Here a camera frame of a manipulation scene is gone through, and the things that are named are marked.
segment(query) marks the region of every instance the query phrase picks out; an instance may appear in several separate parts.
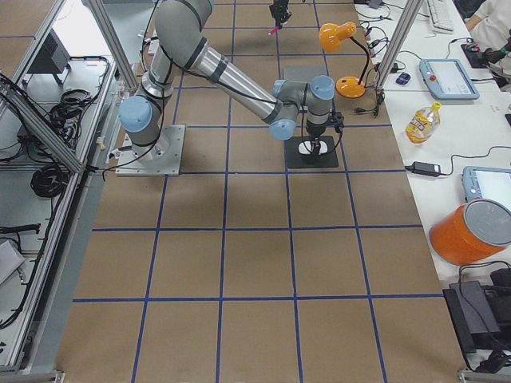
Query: bucket lid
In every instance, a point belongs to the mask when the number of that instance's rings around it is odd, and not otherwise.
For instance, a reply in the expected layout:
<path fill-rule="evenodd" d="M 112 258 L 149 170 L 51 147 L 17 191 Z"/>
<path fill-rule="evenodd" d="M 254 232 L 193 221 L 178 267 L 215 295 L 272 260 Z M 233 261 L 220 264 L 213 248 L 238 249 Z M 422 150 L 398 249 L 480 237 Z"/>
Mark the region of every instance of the bucket lid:
<path fill-rule="evenodd" d="M 491 199 L 475 199 L 465 206 L 465 223 L 481 241 L 494 246 L 511 243 L 511 211 Z"/>

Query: metal post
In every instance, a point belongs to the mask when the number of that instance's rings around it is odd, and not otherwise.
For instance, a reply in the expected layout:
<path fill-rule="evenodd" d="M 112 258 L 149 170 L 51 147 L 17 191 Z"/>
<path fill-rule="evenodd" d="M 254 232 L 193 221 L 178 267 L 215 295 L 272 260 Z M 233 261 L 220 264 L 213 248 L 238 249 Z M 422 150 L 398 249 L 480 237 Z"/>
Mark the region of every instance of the metal post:
<path fill-rule="evenodd" d="M 59 372 L 0 375 L 0 383 L 62 383 L 64 376 L 64 373 Z"/>
<path fill-rule="evenodd" d="M 0 92 L 4 92 L 10 102 L 7 108 L 16 108 L 19 111 L 28 129 L 62 162 L 70 172 L 79 173 L 84 165 L 78 160 L 73 150 L 68 148 L 62 138 L 59 137 L 48 125 L 48 121 L 40 117 L 29 103 L 12 89 L 0 84 Z"/>
<path fill-rule="evenodd" d="M 112 54 L 115 62 L 117 63 L 117 67 L 119 72 L 121 73 L 122 78 L 126 81 L 126 85 L 129 90 L 134 90 L 137 88 L 137 78 L 135 77 L 135 73 L 131 69 L 131 65 L 128 62 L 128 58 L 126 57 L 125 51 L 122 49 L 121 41 L 117 36 L 115 29 L 113 28 L 112 21 L 110 17 L 106 13 L 105 5 L 102 0 L 89 0 L 89 8 L 93 13 L 94 18 L 96 19 L 97 25 L 103 37 L 106 40 L 106 44 L 110 49 L 110 53 Z"/>
<path fill-rule="evenodd" d="M 462 383 L 510 383 L 510 375 L 496 373 L 475 373 L 473 371 L 461 371 L 459 374 Z"/>
<path fill-rule="evenodd" d="M 412 24 L 414 24 L 415 16 L 417 16 L 421 4 L 422 0 L 409 0 L 406 2 L 405 9 L 399 18 L 398 26 L 390 39 L 389 47 L 387 48 L 385 56 L 378 68 L 378 81 L 376 83 L 377 91 L 383 89 L 383 84 L 385 84 L 385 80 L 392 70 L 392 66 L 395 63 L 399 50 L 405 42 Z"/>

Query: pink marker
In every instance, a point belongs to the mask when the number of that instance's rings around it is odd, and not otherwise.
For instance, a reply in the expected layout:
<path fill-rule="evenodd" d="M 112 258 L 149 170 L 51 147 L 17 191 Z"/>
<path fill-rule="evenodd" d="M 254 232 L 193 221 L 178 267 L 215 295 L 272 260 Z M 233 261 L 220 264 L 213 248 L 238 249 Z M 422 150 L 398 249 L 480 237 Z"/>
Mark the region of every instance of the pink marker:
<path fill-rule="evenodd" d="M 277 30 L 279 30 L 279 27 L 276 26 L 274 29 L 272 29 L 270 32 L 268 32 L 268 35 L 271 36 L 272 34 L 274 34 Z"/>

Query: lamp shade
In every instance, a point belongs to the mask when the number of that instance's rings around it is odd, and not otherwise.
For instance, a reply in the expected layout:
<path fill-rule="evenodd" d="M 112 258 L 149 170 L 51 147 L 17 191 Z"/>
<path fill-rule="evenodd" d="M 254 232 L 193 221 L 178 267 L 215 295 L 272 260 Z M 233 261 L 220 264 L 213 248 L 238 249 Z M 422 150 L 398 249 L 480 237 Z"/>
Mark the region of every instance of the lamp shade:
<path fill-rule="evenodd" d="M 333 23 L 323 24 L 319 30 L 319 42 L 325 52 L 333 53 L 344 40 L 354 36 L 356 31 L 357 27 L 353 22 L 345 22 L 340 26 Z"/>

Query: keyboard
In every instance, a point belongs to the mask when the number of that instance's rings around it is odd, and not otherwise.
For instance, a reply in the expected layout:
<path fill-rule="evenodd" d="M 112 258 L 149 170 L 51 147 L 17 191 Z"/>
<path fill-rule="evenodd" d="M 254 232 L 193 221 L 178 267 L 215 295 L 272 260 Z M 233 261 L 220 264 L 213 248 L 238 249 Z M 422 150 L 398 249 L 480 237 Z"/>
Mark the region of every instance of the keyboard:
<path fill-rule="evenodd" d="M 440 34 L 454 32 L 453 22 L 449 17 L 449 5 L 451 0 L 426 0 L 426 8 L 430 14 L 431 30 Z"/>

